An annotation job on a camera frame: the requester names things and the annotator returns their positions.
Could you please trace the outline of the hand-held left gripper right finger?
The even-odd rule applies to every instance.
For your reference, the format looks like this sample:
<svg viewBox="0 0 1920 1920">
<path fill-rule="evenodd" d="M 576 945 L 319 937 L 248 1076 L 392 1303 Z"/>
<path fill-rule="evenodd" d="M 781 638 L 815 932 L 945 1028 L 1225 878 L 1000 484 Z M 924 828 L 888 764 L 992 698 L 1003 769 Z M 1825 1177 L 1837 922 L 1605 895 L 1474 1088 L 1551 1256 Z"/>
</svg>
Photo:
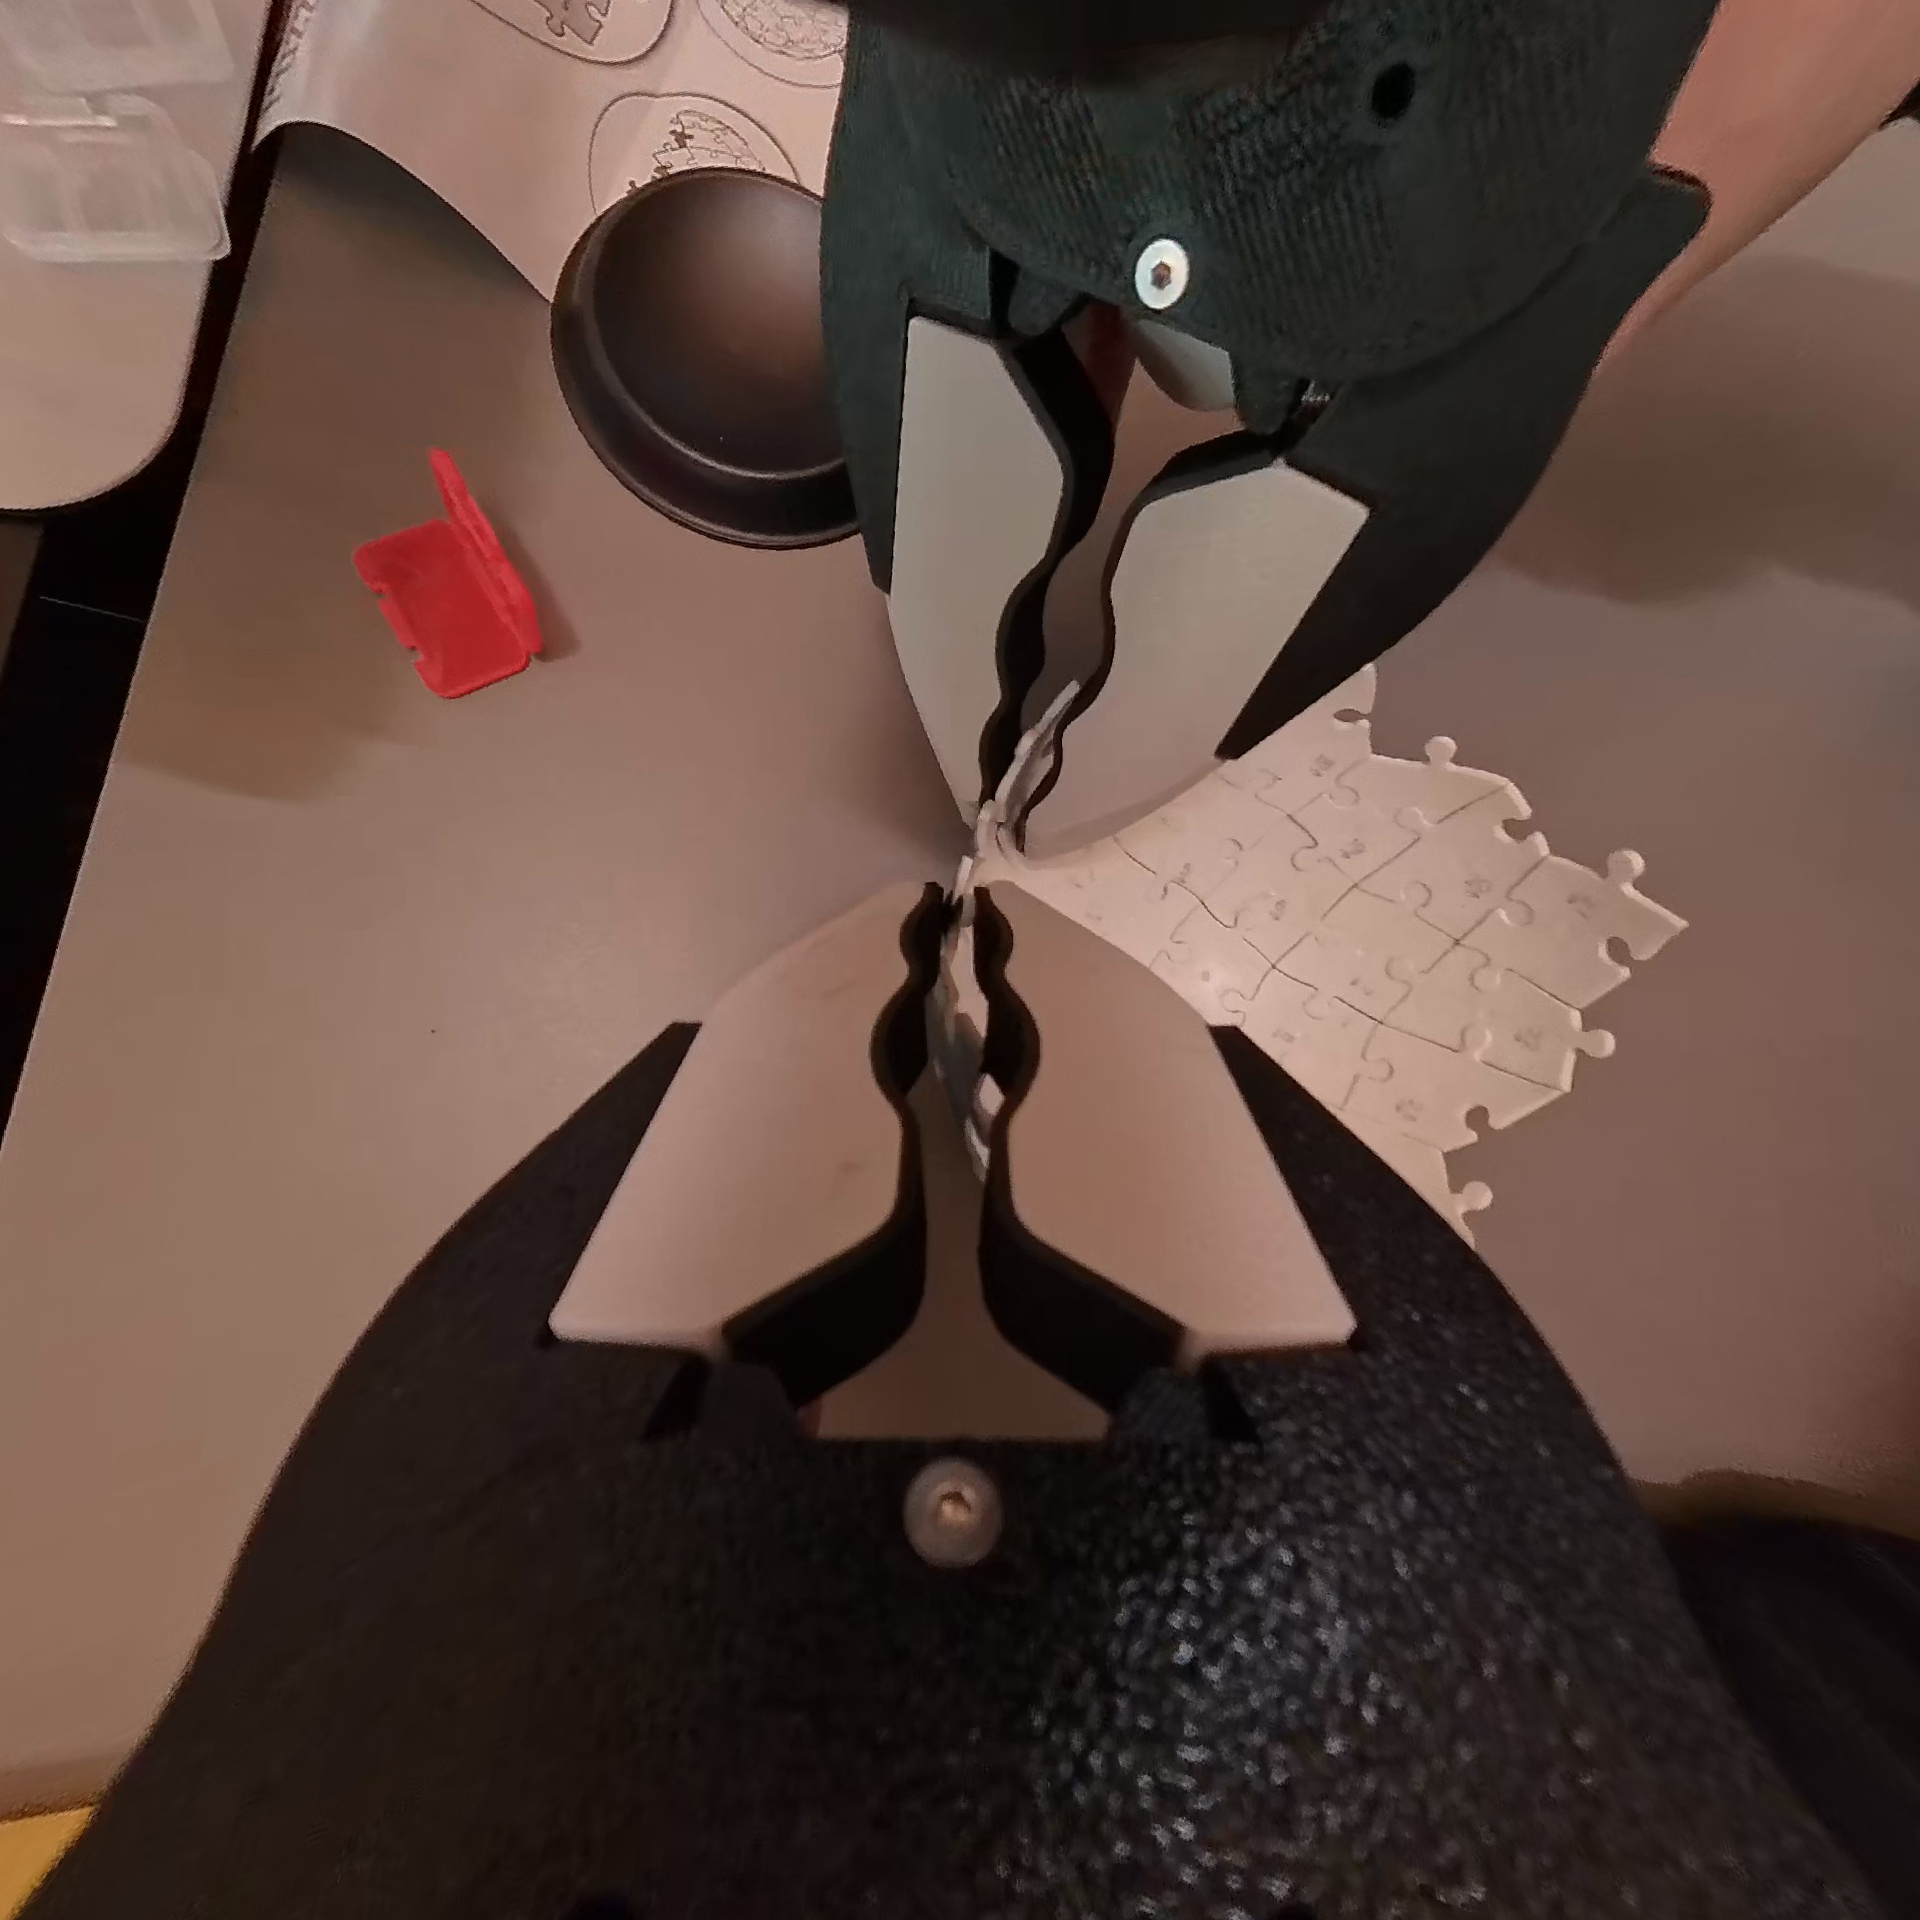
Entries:
<svg viewBox="0 0 1920 1920">
<path fill-rule="evenodd" d="M 1153 1375 L 1346 1349 L 1355 1312 L 1189 1000 L 1031 894 L 976 894 L 971 945 L 996 1330 L 1109 1415 Z"/>
</svg>

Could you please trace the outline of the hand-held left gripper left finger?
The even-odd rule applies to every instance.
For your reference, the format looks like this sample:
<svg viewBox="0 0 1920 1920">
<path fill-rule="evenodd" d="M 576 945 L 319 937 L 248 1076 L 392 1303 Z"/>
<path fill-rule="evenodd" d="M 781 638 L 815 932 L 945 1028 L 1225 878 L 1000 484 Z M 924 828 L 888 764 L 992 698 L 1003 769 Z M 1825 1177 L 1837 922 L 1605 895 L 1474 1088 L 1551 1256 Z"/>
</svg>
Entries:
<svg viewBox="0 0 1920 1920">
<path fill-rule="evenodd" d="M 899 1343 L 928 1263 L 927 999 L 946 894 L 899 881 L 743 976 L 673 1070 L 553 1337 L 760 1366 L 818 1401 Z"/>
</svg>

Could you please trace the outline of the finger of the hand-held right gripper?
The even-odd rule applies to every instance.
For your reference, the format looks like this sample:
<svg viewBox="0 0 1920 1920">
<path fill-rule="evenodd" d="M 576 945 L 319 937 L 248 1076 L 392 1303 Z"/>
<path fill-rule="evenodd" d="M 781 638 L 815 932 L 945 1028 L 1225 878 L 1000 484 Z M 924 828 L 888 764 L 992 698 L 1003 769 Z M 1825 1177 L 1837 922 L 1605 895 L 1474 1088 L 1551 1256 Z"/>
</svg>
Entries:
<svg viewBox="0 0 1920 1920">
<path fill-rule="evenodd" d="M 905 332 L 888 612 L 904 684 L 962 820 L 1012 765 L 1044 672 L 1044 609 L 1114 470 L 1104 398 L 1060 329 Z"/>
<path fill-rule="evenodd" d="M 1082 848 L 1209 776 L 1368 519 L 1273 438 L 1229 431 L 1170 460 L 1115 536 L 1095 673 L 1017 818 L 1021 853 Z"/>
</svg>

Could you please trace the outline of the partly built white puzzle ball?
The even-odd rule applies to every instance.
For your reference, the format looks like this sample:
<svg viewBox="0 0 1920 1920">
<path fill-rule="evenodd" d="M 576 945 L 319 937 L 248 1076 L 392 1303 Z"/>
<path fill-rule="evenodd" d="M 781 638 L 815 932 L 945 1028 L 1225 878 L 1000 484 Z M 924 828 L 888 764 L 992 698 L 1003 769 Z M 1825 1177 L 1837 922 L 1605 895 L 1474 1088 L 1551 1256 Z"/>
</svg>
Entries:
<svg viewBox="0 0 1920 1920">
<path fill-rule="evenodd" d="M 1523 792 L 1433 736 L 1375 750 L 1364 665 L 1248 754 L 1067 855 L 1017 849 L 1011 776 L 954 890 L 1012 881 L 1236 1028 L 1466 1240 L 1450 1157 L 1573 1090 L 1587 1009 L 1688 929 L 1644 857 L 1554 855 Z"/>
</svg>

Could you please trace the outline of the black round puzzle stand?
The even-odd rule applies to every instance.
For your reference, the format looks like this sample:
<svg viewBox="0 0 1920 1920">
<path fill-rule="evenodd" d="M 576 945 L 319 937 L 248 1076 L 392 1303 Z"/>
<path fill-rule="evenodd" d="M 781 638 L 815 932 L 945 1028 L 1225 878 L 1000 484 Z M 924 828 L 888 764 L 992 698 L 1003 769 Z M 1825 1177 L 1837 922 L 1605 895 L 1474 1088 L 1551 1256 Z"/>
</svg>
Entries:
<svg viewBox="0 0 1920 1920">
<path fill-rule="evenodd" d="M 660 175 L 595 216 L 552 303 L 583 440 L 627 492 L 755 548 L 857 529 L 833 409 L 824 202 L 768 174 Z"/>
</svg>

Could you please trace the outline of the folded puzzle instruction leaflet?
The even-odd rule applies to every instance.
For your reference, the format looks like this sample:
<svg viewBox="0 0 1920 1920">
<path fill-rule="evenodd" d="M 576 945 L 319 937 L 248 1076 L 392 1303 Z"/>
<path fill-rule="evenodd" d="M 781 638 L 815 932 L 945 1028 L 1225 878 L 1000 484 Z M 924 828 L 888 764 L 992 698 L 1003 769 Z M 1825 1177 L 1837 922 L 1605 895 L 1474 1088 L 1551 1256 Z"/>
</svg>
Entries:
<svg viewBox="0 0 1920 1920">
<path fill-rule="evenodd" d="M 845 49 L 825 1 L 303 1 L 257 130 L 359 138 L 552 297 L 593 220 L 658 181 L 821 191 Z"/>
</svg>

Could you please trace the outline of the red plastic case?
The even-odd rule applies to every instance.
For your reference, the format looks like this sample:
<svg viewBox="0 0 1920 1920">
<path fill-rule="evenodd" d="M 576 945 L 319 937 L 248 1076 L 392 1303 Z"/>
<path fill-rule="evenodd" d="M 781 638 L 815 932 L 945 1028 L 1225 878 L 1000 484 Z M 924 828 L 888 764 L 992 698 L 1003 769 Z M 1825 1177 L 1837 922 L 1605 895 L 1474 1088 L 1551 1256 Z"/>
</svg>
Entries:
<svg viewBox="0 0 1920 1920">
<path fill-rule="evenodd" d="M 537 600 L 451 452 L 428 452 L 442 516 L 353 550 L 421 684 L 444 701 L 515 679 L 544 653 Z"/>
</svg>

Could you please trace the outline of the white cardboard tray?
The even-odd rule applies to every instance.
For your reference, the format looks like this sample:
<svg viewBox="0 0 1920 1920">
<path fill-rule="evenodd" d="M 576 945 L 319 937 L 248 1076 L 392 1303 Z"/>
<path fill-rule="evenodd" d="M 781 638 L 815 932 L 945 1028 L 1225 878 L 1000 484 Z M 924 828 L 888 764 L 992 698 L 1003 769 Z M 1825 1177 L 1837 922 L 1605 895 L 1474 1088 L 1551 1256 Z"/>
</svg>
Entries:
<svg viewBox="0 0 1920 1920">
<path fill-rule="evenodd" d="M 40 94 L 5 52 L 3 113 L 44 97 L 138 94 L 168 109 L 225 189 L 249 141 L 281 5 L 211 1 L 234 73 L 221 85 Z M 213 263 L 60 268 L 3 238 L 3 504 L 36 514 L 103 495 L 169 438 L 184 409 Z"/>
</svg>

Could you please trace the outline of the clear plastic case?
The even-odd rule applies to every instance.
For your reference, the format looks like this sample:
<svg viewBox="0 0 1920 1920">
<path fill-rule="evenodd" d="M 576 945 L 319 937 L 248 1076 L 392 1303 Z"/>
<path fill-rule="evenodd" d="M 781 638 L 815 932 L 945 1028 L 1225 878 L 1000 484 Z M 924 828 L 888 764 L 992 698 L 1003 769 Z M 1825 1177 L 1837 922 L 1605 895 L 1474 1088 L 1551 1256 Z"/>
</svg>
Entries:
<svg viewBox="0 0 1920 1920">
<path fill-rule="evenodd" d="M 60 268 L 208 264 L 232 248 L 211 165 L 138 94 L 5 109 L 3 232 Z"/>
<path fill-rule="evenodd" d="M 3 44 L 40 94 L 221 85 L 234 74 L 211 1 L 5 1 Z"/>
</svg>

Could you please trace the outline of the large yellow bin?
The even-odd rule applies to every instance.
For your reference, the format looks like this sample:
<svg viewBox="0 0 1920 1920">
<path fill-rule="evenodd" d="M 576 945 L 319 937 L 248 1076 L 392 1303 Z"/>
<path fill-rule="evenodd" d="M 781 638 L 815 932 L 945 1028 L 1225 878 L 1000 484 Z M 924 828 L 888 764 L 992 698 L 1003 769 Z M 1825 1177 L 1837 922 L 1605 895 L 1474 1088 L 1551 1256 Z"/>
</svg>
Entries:
<svg viewBox="0 0 1920 1920">
<path fill-rule="evenodd" d="M 0 1908 L 18 1918 L 40 1888 L 84 1830 L 95 1805 L 16 1814 L 0 1826 Z"/>
</svg>

